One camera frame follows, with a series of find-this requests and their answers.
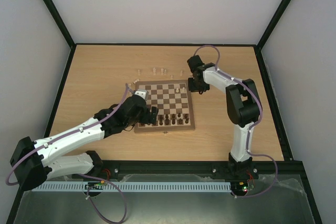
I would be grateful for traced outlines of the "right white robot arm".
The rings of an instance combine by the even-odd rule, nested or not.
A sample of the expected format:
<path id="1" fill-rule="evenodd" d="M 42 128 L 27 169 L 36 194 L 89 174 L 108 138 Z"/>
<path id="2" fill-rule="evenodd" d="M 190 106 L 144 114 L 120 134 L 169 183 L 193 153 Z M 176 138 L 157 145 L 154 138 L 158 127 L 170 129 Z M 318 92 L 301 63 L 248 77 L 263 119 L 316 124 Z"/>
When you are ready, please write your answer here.
<path id="1" fill-rule="evenodd" d="M 250 154 L 254 127 L 262 117 L 262 106 L 252 79 L 240 80 L 223 72 L 214 63 L 205 64 L 200 56 L 187 60 L 192 73 L 188 78 L 190 92 L 202 94 L 213 86 L 226 95 L 226 109 L 234 124 L 232 149 L 228 154 L 228 170 L 236 178 L 242 177 L 253 160 Z"/>

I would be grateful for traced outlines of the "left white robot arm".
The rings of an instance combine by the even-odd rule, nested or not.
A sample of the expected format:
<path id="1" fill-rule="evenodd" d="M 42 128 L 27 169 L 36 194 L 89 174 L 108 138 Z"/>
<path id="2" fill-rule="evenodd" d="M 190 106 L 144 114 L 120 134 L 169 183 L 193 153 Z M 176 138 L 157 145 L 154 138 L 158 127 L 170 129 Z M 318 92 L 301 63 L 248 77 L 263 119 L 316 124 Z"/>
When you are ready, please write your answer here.
<path id="1" fill-rule="evenodd" d="M 10 159 L 12 173 L 23 191 L 32 190 L 46 180 L 63 175 L 97 175 L 102 161 L 94 151 L 66 154 L 91 142 L 121 133 L 137 123 L 154 124 L 158 108 L 148 107 L 145 98 L 134 94 L 123 103 L 102 109 L 93 117 L 67 131 L 32 141 L 18 141 Z"/>

